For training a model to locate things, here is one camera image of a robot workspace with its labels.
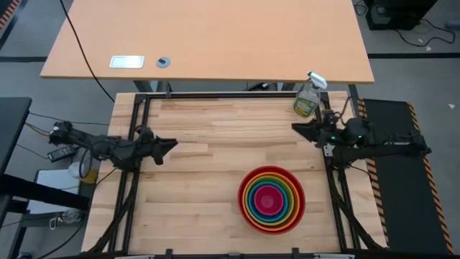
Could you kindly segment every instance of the light wood desk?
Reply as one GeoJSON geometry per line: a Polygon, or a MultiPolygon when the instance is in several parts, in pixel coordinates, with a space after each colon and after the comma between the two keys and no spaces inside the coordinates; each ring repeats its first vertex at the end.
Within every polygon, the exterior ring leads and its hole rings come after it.
{"type": "MultiPolygon", "coordinates": [[[[331,108],[341,110],[346,92],[329,92],[331,108]]],[[[118,94],[110,135],[127,137],[134,94],[118,94]]],[[[291,129],[307,122],[292,109],[292,98],[155,99],[148,125],[179,144],[158,166],[142,161],[129,254],[338,252],[339,243],[321,150],[291,129]],[[283,235],[253,230],[239,212],[236,195],[243,177],[262,165],[291,171],[303,186],[305,214],[283,235]]],[[[344,119],[352,116],[349,105],[344,119]]],[[[354,166],[365,169],[364,161],[354,166]]],[[[99,178],[111,171],[102,163],[99,178]]],[[[346,170],[354,213],[368,233],[385,245],[366,173],[346,170]]],[[[95,191],[83,250],[102,236],[114,214],[120,172],[95,191]]],[[[348,245],[351,239],[344,224],[348,245]]],[[[121,224],[118,246],[124,224],[121,224]]]]}
{"type": "MultiPolygon", "coordinates": [[[[374,82],[350,0],[75,0],[70,18],[103,79],[374,82]],[[114,55],[144,66],[110,68],[114,55]]],[[[92,78],[67,21],[41,76],[92,78]]]]}

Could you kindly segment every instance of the green cleaning solution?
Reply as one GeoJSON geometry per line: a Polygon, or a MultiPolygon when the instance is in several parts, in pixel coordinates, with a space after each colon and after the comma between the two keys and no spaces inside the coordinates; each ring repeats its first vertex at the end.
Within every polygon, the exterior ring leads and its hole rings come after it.
{"type": "Polygon", "coordinates": [[[325,90],[328,87],[326,79],[319,75],[310,71],[308,76],[311,79],[311,84],[306,90],[302,86],[294,101],[294,111],[304,117],[309,117],[315,112],[320,101],[320,90],[325,90]]]}

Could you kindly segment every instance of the rainbow stacking bowls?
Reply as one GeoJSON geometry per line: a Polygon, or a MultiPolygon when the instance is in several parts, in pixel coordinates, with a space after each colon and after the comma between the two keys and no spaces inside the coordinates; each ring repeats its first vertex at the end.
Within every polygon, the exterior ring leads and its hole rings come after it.
{"type": "Polygon", "coordinates": [[[305,211],[305,196],[299,181],[276,166],[254,169],[238,190],[238,205],[251,227],[278,235],[293,229],[305,211]]]}

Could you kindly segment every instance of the gray floor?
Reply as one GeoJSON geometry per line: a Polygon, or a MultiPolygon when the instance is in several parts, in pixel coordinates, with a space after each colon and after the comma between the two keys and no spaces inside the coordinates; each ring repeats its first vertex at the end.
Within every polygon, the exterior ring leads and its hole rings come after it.
{"type": "MultiPolygon", "coordinates": [[[[460,1],[439,0],[427,14],[427,18],[438,26],[448,19],[460,19],[460,1]]],[[[52,47],[64,20],[58,1],[31,1],[21,13],[0,56],[44,56],[52,47]]],[[[369,31],[364,17],[358,17],[359,26],[368,53],[424,53],[425,47],[413,47],[400,40],[396,32],[369,31]]],[[[404,32],[413,42],[424,42],[432,36],[449,37],[435,32],[424,25],[414,32],[404,32]]],[[[460,40],[448,45],[433,41],[430,52],[460,52],[460,40]]],[[[371,60],[375,84],[357,86],[364,98],[410,101],[414,104],[420,128],[432,147],[429,155],[432,171],[441,196],[444,215],[450,230],[454,249],[460,253],[460,205],[457,197],[460,189],[460,59],[430,60],[371,60]],[[456,105],[451,109],[449,104],[456,105]]],[[[45,80],[39,77],[43,63],[0,63],[0,96],[32,97],[31,111],[61,117],[69,120],[109,122],[113,104],[92,80],[45,80]]],[[[121,92],[135,92],[129,81],[102,81],[112,96],[121,92]]],[[[243,83],[172,82],[175,91],[241,91],[243,83]]],[[[332,90],[345,90],[346,86],[331,86],[332,90]]],[[[28,121],[43,129],[50,129],[53,121],[29,116],[28,121]]],[[[94,134],[105,133],[106,127],[81,126],[82,130],[94,134]]],[[[29,129],[24,129],[19,143],[40,154],[53,150],[47,140],[29,129]]],[[[7,173],[32,180],[38,169],[66,168],[69,160],[49,163],[22,149],[15,149],[6,169],[7,173]]],[[[5,224],[18,220],[19,215],[9,214],[5,224]]],[[[0,247],[9,247],[9,239],[16,231],[15,226],[0,231],[0,247]]],[[[74,227],[61,227],[54,231],[44,227],[27,230],[22,251],[35,257],[59,245],[75,231],[74,227]]],[[[80,251],[83,230],[63,249],[53,256],[75,255],[80,251]]],[[[5,258],[7,249],[0,249],[0,258],[5,258]]]]}

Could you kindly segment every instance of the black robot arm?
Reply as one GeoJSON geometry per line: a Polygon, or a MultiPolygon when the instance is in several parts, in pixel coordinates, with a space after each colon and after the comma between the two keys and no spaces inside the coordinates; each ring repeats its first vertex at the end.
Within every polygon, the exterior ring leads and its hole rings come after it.
{"type": "Polygon", "coordinates": [[[50,143],[83,147],[93,158],[110,160],[115,168],[123,171],[134,171],[139,166],[138,161],[146,157],[153,157],[157,165],[162,165],[163,156],[178,144],[176,139],[156,136],[149,127],[140,127],[137,133],[137,140],[129,141],[120,137],[91,135],[74,129],[70,122],[56,122],[50,133],[50,143]]]}
{"type": "Polygon", "coordinates": [[[375,139],[375,126],[362,118],[349,119],[344,129],[337,128],[338,116],[332,110],[323,110],[323,119],[308,123],[293,123],[292,128],[316,147],[328,145],[332,149],[333,164],[345,166],[357,159],[386,155],[419,156],[431,153],[420,133],[408,136],[375,139]]]}

